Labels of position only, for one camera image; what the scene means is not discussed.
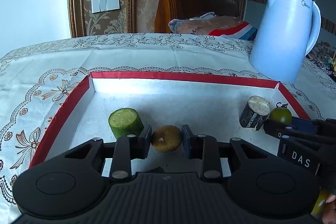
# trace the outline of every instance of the midea logo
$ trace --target midea logo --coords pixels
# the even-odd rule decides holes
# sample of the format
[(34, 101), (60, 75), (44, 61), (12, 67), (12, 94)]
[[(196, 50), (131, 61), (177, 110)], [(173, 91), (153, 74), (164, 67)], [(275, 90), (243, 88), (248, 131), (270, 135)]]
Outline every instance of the midea logo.
[(309, 5), (304, 0), (301, 1), (301, 4), (302, 4), (302, 6), (308, 7), (308, 9), (310, 9)]

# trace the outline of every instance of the wall switch panel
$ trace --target wall switch panel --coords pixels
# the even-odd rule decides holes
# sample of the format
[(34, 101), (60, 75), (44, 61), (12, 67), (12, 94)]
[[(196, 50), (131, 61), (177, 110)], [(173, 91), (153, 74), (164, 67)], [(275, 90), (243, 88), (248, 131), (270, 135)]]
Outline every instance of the wall switch panel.
[(106, 0), (106, 10), (120, 9), (119, 0)]
[(105, 12), (120, 9), (119, 0), (91, 0), (91, 12)]
[(91, 12), (92, 13), (100, 12), (99, 0), (91, 0)]
[(99, 7), (101, 12), (106, 11), (106, 0), (99, 0)]

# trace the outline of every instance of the kettle handle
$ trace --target kettle handle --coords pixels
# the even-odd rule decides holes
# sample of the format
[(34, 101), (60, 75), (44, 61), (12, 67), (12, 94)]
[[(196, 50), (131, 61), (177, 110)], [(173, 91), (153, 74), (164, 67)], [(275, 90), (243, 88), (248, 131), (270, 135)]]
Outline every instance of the kettle handle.
[(315, 43), (317, 41), (317, 38), (320, 34), (320, 28), (321, 28), (321, 12), (315, 1), (313, 1), (313, 12), (311, 16), (311, 30), (307, 42), (307, 49), (306, 54), (307, 55), (311, 49), (315, 46)]

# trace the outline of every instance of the electric kettle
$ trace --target electric kettle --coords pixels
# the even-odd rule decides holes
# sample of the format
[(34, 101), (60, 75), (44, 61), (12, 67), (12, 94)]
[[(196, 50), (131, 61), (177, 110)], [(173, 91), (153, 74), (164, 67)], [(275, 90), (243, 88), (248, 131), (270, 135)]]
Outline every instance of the electric kettle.
[(250, 64), (273, 80), (294, 83), (320, 27), (320, 9), (313, 0), (267, 0)]

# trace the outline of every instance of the green fruit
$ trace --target green fruit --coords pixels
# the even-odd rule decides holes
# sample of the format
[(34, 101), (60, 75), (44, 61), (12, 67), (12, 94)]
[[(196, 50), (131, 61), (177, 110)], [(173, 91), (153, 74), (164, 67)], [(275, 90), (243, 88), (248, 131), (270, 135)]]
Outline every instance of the green fruit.
[(278, 106), (278, 104), (281, 104), (281, 102), (278, 102), (277, 107), (271, 111), (271, 113), (269, 114), (269, 119), (285, 124), (291, 124), (292, 113), (287, 108), (288, 104), (284, 104), (282, 106)]
[(116, 139), (129, 134), (139, 136), (143, 130), (139, 114), (132, 108), (120, 108), (111, 113), (109, 125)]

